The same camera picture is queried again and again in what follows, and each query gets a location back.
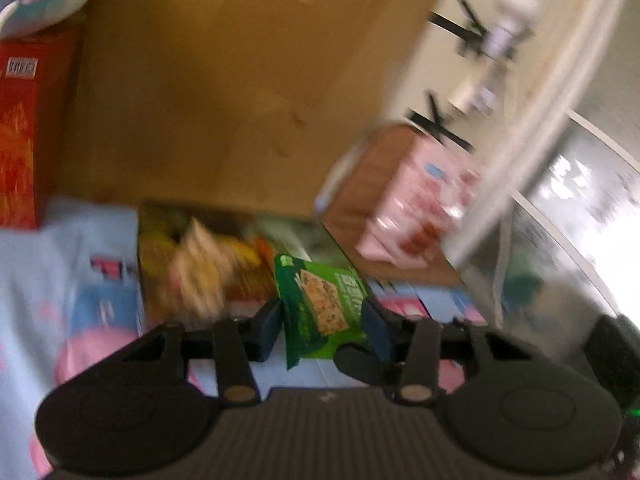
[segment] red box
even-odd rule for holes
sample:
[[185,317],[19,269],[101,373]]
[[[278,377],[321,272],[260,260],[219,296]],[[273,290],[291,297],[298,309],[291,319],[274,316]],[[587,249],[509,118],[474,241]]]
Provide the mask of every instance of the red box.
[[0,43],[0,227],[36,229],[54,191],[81,23]]

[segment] barcode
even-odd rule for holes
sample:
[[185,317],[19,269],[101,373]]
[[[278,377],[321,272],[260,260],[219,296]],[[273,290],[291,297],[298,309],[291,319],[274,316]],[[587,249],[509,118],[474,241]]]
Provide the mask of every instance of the barcode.
[[10,57],[6,64],[5,76],[33,79],[36,77],[37,66],[38,59],[36,57]]

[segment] green cracker packet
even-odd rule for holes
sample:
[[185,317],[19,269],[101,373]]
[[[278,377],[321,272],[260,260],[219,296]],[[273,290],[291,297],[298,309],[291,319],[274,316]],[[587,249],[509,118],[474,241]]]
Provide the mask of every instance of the green cracker packet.
[[360,310],[367,292],[355,270],[278,254],[275,277],[285,306],[287,370],[301,357],[331,359],[338,346],[363,341]]

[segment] pink plastic package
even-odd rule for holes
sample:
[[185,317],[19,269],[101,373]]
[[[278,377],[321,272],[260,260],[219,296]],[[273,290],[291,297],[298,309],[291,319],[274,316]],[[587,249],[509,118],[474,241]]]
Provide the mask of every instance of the pink plastic package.
[[367,260],[426,267],[461,222],[479,179],[471,156],[420,136],[356,246]]

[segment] green snack package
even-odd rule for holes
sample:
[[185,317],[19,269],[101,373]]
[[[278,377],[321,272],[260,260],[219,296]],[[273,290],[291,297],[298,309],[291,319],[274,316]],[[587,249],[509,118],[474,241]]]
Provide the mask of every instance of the green snack package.
[[301,357],[331,359],[338,346],[363,341],[360,309],[367,293],[355,270],[278,254],[275,277],[285,305],[287,370]]

